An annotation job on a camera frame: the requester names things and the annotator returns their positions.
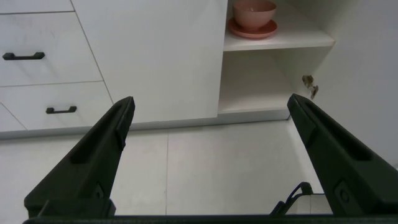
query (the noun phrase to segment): bowl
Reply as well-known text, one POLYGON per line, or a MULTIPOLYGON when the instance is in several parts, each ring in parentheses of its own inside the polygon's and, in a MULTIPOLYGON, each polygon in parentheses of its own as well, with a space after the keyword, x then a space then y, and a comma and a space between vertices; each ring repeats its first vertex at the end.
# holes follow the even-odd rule
POLYGON ((258 30, 266 25, 275 12, 276 5, 266 0, 237 0, 233 4, 235 21, 249 31, 258 30))

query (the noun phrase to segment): plate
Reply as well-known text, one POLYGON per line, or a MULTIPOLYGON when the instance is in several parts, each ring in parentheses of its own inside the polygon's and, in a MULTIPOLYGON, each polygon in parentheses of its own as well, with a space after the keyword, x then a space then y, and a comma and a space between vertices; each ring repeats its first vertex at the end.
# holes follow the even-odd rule
POLYGON ((234 18, 228 21, 229 30, 240 37, 249 39, 265 39, 275 34, 278 25, 275 21, 271 20, 266 25, 260 27, 258 30, 248 31, 243 29, 234 18))

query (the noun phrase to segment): black drawer handle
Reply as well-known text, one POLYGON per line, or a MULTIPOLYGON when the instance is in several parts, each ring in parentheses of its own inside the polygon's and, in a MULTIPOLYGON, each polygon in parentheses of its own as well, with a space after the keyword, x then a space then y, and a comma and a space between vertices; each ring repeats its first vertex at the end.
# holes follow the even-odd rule
POLYGON ((15 56, 14 53, 5 53, 2 57, 4 60, 40 60, 44 56, 44 52, 36 52, 33 56, 15 56))
POLYGON ((45 110, 45 113, 47 114, 55 114, 55 113, 73 113, 77 110, 77 106, 71 106, 69 107, 69 110, 66 111, 56 111, 54 110, 54 108, 47 108, 47 110, 45 110))

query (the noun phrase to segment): floor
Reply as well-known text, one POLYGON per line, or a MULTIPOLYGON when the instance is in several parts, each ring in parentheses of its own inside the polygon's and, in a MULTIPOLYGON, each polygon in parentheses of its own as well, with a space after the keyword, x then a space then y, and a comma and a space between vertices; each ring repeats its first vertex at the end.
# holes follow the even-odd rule
MULTIPOLYGON (((0 141, 0 223, 81 136, 0 141)), ((111 199, 117 215, 267 214, 302 181, 322 193, 293 122, 130 132, 111 199)))

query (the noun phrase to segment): cabinet drawer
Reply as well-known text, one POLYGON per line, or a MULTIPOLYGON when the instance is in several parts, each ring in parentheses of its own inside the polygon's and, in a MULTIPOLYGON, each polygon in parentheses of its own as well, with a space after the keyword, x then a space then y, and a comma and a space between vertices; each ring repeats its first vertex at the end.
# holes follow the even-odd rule
POLYGON ((2 87, 0 102, 28 130, 92 126, 112 106, 103 82, 2 87))
POLYGON ((0 15, 0 86, 102 80, 74 12, 0 15), (33 60, 36 52, 42 59, 33 60))
POLYGON ((0 13, 73 11, 69 0, 1 0, 0 13))
POLYGON ((13 117, 6 107, 0 103, 0 132, 20 130, 25 130, 25 128, 13 117))

